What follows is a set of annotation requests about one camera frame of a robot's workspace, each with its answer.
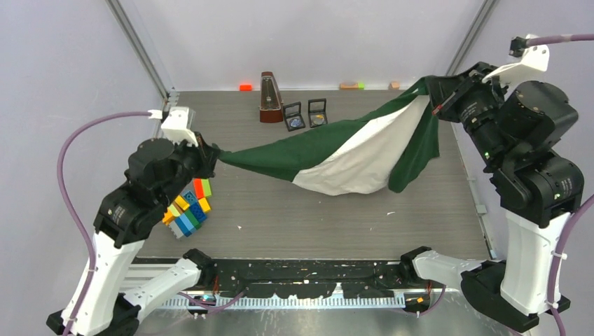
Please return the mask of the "green and white t-shirt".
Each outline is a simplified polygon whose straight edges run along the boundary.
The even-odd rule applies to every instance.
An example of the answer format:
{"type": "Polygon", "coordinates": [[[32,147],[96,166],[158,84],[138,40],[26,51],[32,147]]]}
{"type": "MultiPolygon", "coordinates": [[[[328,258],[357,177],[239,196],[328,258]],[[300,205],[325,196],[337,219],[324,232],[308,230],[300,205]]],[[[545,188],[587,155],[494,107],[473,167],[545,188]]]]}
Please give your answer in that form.
{"type": "Polygon", "coordinates": [[[266,145],[224,151],[220,161],[330,196],[402,192],[439,156],[438,119],[425,78],[357,119],[266,145]]]}

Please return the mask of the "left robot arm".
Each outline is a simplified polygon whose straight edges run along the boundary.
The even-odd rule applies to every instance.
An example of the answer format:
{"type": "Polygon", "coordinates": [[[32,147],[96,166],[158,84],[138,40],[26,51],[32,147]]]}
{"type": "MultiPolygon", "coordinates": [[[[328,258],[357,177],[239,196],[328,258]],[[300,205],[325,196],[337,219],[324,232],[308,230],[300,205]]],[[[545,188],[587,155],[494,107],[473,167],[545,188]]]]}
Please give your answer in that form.
{"type": "Polygon", "coordinates": [[[143,286],[120,289],[129,266],[167,208],[195,178],[214,175],[219,150],[194,142],[143,141],[128,159],[123,185],[100,204],[90,267],[71,302],[47,318],[56,335],[133,335],[140,323],[178,292],[209,281],[214,262],[193,248],[143,286]]]}

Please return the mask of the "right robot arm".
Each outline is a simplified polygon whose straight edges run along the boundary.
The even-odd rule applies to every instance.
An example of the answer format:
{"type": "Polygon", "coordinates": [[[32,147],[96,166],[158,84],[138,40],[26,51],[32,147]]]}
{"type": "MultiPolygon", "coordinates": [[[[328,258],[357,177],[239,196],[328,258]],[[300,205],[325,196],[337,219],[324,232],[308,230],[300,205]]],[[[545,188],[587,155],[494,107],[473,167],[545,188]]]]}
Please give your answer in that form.
{"type": "Polygon", "coordinates": [[[522,79],[512,87],[484,62],[424,84],[432,113],[460,123],[485,163],[506,212],[508,252],[504,260],[463,260],[421,246],[401,256],[403,279],[459,290],[479,313],[526,332],[541,314],[570,305],[558,274],[569,229],[584,211],[585,179],[553,148],[579,114],[557,86],[522,79]]]}

